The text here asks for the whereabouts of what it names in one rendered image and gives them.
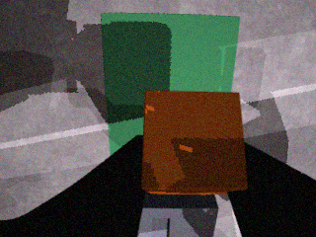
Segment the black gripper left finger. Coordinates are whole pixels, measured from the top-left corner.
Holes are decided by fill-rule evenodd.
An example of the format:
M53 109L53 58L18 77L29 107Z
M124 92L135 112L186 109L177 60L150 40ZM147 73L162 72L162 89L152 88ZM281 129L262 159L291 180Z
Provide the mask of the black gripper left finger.
M142 162L137 134L59 195L0 220L0 237L137 237L146 197Z

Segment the orange l-shaped block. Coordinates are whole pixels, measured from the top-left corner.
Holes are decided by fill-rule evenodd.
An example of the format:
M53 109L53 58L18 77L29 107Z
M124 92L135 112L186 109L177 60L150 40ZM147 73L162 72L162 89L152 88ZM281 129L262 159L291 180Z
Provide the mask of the orange l-shaped block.
M248 189L240 94L143 91L142 188L226 195Z

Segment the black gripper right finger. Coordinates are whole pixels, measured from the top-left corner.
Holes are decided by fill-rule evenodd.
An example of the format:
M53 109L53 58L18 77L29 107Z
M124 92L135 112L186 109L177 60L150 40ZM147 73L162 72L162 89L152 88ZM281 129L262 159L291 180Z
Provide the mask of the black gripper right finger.
M244 145L248 189L227 193L241 237L316 237L316 179Z

